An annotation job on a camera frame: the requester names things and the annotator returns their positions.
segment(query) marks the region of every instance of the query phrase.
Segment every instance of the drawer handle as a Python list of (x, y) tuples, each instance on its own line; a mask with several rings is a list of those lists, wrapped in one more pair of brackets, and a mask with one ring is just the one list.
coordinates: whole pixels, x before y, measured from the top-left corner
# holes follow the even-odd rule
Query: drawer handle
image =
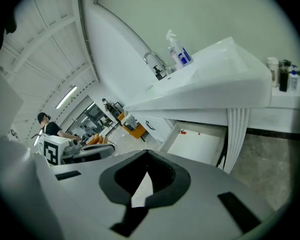
[(153, 127), (151, 127), (151, 126), (149, 125), (149, 121), (148, 121), (148, 120), (145, 121), (145, 124), (146, 124), (146, 126), (148, 126), (151, 130), (153, 130), (153, 131), (156, 130), (155, 128), (153, 128)]

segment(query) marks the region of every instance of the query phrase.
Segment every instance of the ribbed white column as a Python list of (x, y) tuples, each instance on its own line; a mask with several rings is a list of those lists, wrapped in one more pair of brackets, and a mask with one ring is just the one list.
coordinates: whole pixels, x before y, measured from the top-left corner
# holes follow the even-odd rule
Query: ribbed white column
[(239, 156), (245, 139), (249, 108), (228, 108), (228, 150), (224, 164), (224, 171), (230, 173)]

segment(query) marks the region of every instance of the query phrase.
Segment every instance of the sink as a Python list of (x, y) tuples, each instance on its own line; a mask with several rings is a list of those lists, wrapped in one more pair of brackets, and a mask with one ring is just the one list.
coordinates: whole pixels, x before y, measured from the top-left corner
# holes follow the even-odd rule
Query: sink
[(231, 37), (192, 58), (191, 64), (155, 82), (124, 109), (264, 108), (270, 104), (270, 71)]

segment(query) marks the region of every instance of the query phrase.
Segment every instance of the cabinet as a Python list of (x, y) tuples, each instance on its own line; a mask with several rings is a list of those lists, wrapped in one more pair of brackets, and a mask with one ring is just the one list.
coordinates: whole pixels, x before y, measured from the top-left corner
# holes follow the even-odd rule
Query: cabinet
[(154, 137), (157, 141), (163, 143), (172, 130), (175, 120), (158, 118), (147, 115), (133, 115), (135, 119)]

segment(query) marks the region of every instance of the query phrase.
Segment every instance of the white bottle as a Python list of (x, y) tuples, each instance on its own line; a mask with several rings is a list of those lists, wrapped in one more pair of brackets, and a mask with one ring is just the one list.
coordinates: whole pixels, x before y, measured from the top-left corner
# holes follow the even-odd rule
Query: white bottle
[(269, 57), (266, 59), (266, 64), (272, 75), (272, 86), (278, 86), (279, 75), (279, 60), (275, 57)]
[(289, 87), (292, 91), (296, 91), (297, 85), (298, 85), (298, 75), (297, 72), (293, 69), (292, 72), (289, 74)]
[(169, 52), (170, 52), (170, 56), (172, 57), (172, 59), (175, 62), (175, 68), (177, 70), (182, 69), (184, 67), (184, 64), (181, 62), (181, 60), (179, 59), (177, 53), (172, 49), (171, 46), (168, 46)]
[(168, 31), (165, 37), (170, 42), (169, 46), (171, 46), (172, 49), (176, 52), (179, 60), (183, 65), (188, 65), (193, 61), (190, 55), (187, 53), (186, 49), (178, 42), (178, 40), (174, 38), (176, 37), (176, 35), (172, 33), (171, 29)]

